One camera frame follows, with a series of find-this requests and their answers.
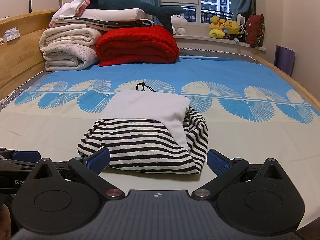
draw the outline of red cushion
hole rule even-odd
[[[251,48],[257,47],[264,34],[264,18],[261,15],[250,15],[247,24],[247,37],[245,42],[250,44]]]
[[[171,33],[160,25],[107,32],[96,46],[99,66],[133,62],[170,63],[179,57]]]

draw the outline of metal screw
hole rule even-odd
[[[109,189],[106,194],[109,196],[109,197],[119,197],[121,194],[122,194],[122,191],[119,190],[118,188],[112,188],[112,189]]]
[[[195,191],[195,195],[197,197],[207,197],[210,195],[210,191],[204,188],[200,188]]]

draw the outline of red blanket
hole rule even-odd
[[[162,26],[107,32],[96,47],[99,67],[133,62],[170,63],[179,56],[173,36]]]

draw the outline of cable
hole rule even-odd
[[[152,87],[147,86],[145,82],[142,82],[142,83],[137,84],[137,86],[136,86],[136,90],[137,90],[137,91],[141,91],[141,90],[139,90],[139,88],[138,88],[139,85],[142,86],[142,91],[145,91],[144,88],[146,87],[146,88],[149,88],[152,92],[156,92]]]

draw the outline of tissue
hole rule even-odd
[[[5,31],[4,36],[3,36],[3,42],[11,41],[13,39],[16,39],[20,37],[20,32],[19,30],[16,29],[16,27]]]

